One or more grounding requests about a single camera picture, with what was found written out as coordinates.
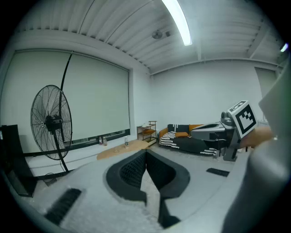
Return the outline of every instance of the fan grille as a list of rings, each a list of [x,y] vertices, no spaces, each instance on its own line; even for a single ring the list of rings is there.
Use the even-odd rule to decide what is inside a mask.
[[[57,124],[56,130],[50,130],[47,127],[48,118],[60,122]],[[47,157],[60,160],[67,155],[72,140],[71,114],[67,99],[57,86],[45,86],[37,93],[31,107],[30,125],[39,149],[46,152]],[[59,144],[60,155],[53,132],[55,132]]]

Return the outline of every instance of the small side table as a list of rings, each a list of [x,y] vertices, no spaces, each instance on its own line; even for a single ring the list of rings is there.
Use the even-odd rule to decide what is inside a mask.
[[[137,132],[137,139],[139,139],[139,136],[142,136],[142,140],[146,140],[146,139],[150,139],[149,141],[147,141],[148,143],[154,141],[154,140],[157,140],[157,135],[156,135],[156,122],[157,121],[149,121],[149,126],[138,126],[136,127],[136,132]],[[151,131],[151,132],[144,132],[146,129],[148,130],[153,130],[152,127],[155,127],[154,131]]]

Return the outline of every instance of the ceiling fixture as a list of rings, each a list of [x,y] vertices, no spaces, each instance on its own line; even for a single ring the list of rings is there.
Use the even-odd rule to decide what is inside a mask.
[[[284,52],[286,49],[288,48],[288,44],[286,43],[282,48],[281,48],[281,52]]]
[[[156,40],[162,38],[162,36],[163,36],[163,34],[159,30],[154,31],[151,34],[151,37],[156,39]]]
[[[180,32],[184,45],[185,46],[192,45],[189,27],[178,1],[177,0],[162,0],[162,2],[165,4],[166,8],[172,15],[178,27],[178,30]]]

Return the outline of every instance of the shelf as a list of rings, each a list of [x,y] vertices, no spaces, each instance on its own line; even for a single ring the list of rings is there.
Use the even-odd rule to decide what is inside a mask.
[[[155,132],[156,132],[156,131],[154,131],[154,132],[150,132],[150,133],[144,133],[144,136],[147,136],[147,135],[153,134],[153,133],[155,133]]]
[[[155,137],[152,137],[151,140],[144,140],[145,142],[147,142],[149,144],[149,147],[152,146],[153,144],[157,143],[157,139]]]
[[[151,141],[156,140],[156,139],[157,139],[156,137],[147,137],[147,138],[144,139],[144,141],[146,141],[146,142],[151,142]]]
[[[146,126],[146,127],[143,127],[143,126],[138,126],[137,128],[140,128],[140,129],[145,129],[145,128],[147,128],[147,127],[152,127],[152,126],[155,126],[155,125],[153,125],[153,124],[150,124],[149,126]]]

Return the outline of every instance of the ceiling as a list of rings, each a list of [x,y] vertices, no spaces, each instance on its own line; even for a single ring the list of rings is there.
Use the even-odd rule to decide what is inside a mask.
[[[107,43],[157,73],[184,64],[251,59],[279,64],[284,41],[251,1],[179,0],[192,45],[184,46],[161,0],[43,0],[15,33],[62,30]],[[160,30],[161,39],[152,32]]]

